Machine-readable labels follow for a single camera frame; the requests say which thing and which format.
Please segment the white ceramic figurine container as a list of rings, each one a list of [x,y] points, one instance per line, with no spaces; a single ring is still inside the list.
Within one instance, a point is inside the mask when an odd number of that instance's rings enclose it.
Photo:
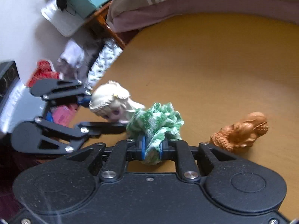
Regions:
[[[145,109],[143,104],[130,97],[129,91],[119,83],[109,81],[93,92],[89,109],[109,122],[128,123],[137,110]]]

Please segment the green white fluffy cloth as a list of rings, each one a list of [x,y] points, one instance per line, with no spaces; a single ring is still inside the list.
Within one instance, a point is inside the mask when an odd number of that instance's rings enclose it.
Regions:
[[[180,113],[171,103],[154,105],[147,110],[138,109],[127,124],[130,138],[145,135],[143,163],[156,165],[162,161],[160,144],[165,139],[181,139],[180,128],[184,125]]]

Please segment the pile of clothes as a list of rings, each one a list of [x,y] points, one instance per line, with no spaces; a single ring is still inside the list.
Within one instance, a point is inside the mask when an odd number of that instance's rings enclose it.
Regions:
[[[83,45],[70,39],[54,67],[60,78],[78,80],[91,90],[122,52],[112,38]]]

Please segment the red patterned cloth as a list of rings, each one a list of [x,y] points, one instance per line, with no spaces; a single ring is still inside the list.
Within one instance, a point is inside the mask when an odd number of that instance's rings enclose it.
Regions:
[[[31,88],[41,79],[59,79],[59,73],[55,71],[53,64],[49,60],[39,60],[36,69],[30,76],[26,86]]]

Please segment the orange carved toad figurine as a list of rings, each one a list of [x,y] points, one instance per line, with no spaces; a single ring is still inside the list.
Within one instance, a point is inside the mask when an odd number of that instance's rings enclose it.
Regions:
[[[252,112],[238,122],[222,127],[210,136],[209,143],[219,148],[242,154],[268,132],[268,119],[261,112]]]

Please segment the white plastic lid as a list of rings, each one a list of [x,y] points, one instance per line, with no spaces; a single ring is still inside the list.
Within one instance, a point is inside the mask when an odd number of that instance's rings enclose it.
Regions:
[[[85,23],[74,9],[61,11],[57,7],[56,0],[49,0],[42,7],[41,14],[65,37],[71,37]]]

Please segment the wooden side table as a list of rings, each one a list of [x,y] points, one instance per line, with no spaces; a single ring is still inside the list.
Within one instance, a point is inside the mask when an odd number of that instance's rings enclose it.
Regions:
[[[108,26],[106,22],[108,9],[110,8],[110,3],[112,0],[106,2],[101,8],[99,8],[96,12],[94,12],[90,17],[88,17],[84,22],[83,25],[88,28],[94,28],[97,26],[101,27],[109,37],[113,38],[115,42],[121,49],[124,49],[126,44],[122,41],[122,39],[112,31],[112,29]]]

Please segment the purple bed sheet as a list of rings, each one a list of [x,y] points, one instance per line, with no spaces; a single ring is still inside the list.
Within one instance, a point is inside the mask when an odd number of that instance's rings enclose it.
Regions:
[[[282,0],[168,0],[122,12],[107,18],[107,23],[114,32],[122,33],[194,13],[240,13],[298,24],[298,3]]]

